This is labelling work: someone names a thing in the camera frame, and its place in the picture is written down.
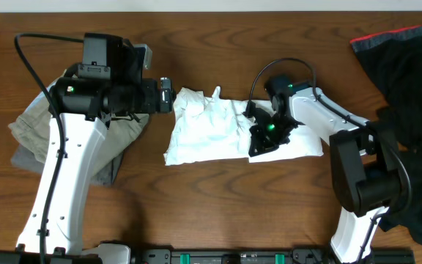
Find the white printed t-shirt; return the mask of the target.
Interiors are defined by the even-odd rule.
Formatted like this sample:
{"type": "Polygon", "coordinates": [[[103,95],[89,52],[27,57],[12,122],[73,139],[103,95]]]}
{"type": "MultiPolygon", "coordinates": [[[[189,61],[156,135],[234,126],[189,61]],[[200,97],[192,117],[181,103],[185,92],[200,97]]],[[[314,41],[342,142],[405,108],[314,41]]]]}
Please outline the white printed t-shirt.
{"type": "Polygon", "coordinates": [[[249,156],[253,121],[243,115],[247,103],[222,99],[220,93],[219,86],[210,97],[185,87],[179,91],[165,165],[236,158],[260,163],[323,155],[321,139],[310,128],[300,126],[290,133],[288,144],[270,153],[249,156]]]}

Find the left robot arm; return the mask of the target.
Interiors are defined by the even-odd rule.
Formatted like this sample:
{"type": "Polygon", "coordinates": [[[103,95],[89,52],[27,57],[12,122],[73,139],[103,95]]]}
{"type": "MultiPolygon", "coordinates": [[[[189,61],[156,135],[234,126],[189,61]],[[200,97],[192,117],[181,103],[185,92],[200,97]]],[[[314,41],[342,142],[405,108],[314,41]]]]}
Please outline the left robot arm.
{"type": "Polygon", "coordinates": [[[82,224],[93,167],[111,116],[169,113],[169,78],[143,78],[152,52],[145,44],[84,42],[76,71],[58,78],[49,98],[48,153],[31,215],[12,251],[0,263],[131,263],[129,246],[115,242],[85,249],[82,224]]]}

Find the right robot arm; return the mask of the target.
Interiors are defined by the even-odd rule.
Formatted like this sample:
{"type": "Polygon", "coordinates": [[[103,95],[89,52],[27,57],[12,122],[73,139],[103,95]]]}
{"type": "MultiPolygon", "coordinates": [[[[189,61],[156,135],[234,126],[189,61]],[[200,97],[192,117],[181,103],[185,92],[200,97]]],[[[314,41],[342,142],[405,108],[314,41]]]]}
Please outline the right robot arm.
{"type": "Polygon", "coordinates": [[[271,153],[289,143],[294,129],[310,128],[330,147],[332,185],[341,204],[329,248],[293,249],[291,263],[414,263],[409,249],[371,248],[381,218],[400,213],[396,203],[408,205],[412,198],[393,131],[343,109],[315,81],[294,84],[281,75],[264,89],[273,112],[249,100],[243,113],[254,121],[249,156],[271,153]]]}

